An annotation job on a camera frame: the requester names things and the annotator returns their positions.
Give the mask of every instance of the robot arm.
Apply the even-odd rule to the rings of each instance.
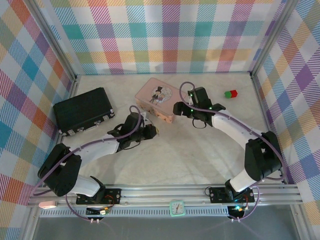
[[[132,112],[126,118],[125,123],[116,126],[103,136],[102,139],[119,137],[130,133],[138,124],[138,119],[139,114]],[[81,149],[59,165],[44,183],[58,197],[64,196],[67,193],[75,193],[85,195],[92,203],[99,203],[105,197],[105,186],[93,176],[85,177],[78,174],[80,168],[102,156],[125,150],[132,142],[139,143],[143,140],[152,139],[156,134],[156,127],[152,125],[147,119],[146,113],[143,112],[141,113],[140,127],[131,135],[116,140],[100,141]],[[67,147],[63,143],[57,144],[39,169],[38,177],[43,178],[60,159],[78,147]]]
[[[188,95],[191,98],[189,102],[191,106],[198,109],[213,110],[231,116],[229,111],[221,104],[217,103],[212,105],[211,100],[208,98],[207,92],[203,87],[198,87],[189,91]],[[194,110],[184,102],[177,102],[174,105],[173,113],[194,120],[201,120],[209,126],[223,131],[245,150],[244,169],[225,183],[225,194],[230,201],[237,199],[248,187],[261,181],[276,170],[279,170],[282,166],[279,158],[267,144],[259,137],[256,137],[251,132],[232,121],[229,117],[211,112]],[[268,131],[263,133],[248,125],[246,126],[253,132],[264,137],[278,152],[280,152],[277,136],[273,132]]]

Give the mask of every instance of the small clock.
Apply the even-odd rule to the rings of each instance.
[[[183,201],[170,202],[170,215],[172,217],[184,216],[185,214],[185,205]]]

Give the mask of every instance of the pink tin box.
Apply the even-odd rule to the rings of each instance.
[[[172,123],[175,119],[174,104],[180,102],[179,89],[155,78],[150,78],[135,95],[135,101],[140,108]]]

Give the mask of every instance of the plaid wall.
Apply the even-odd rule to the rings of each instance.
[[[37,2],[75,71],[88,75],[247,72],[286,0]]]
[[[71,81],[22,0],[0,0],[0,240],[18,238]]]
[[[289,179],[320,239],[320,0],[299,2],[257,83]]]

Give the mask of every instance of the black briefcase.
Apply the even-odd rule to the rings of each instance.
[[[59,133],[72,136],[115,116],[105,89],[96,88],[53,106]]]

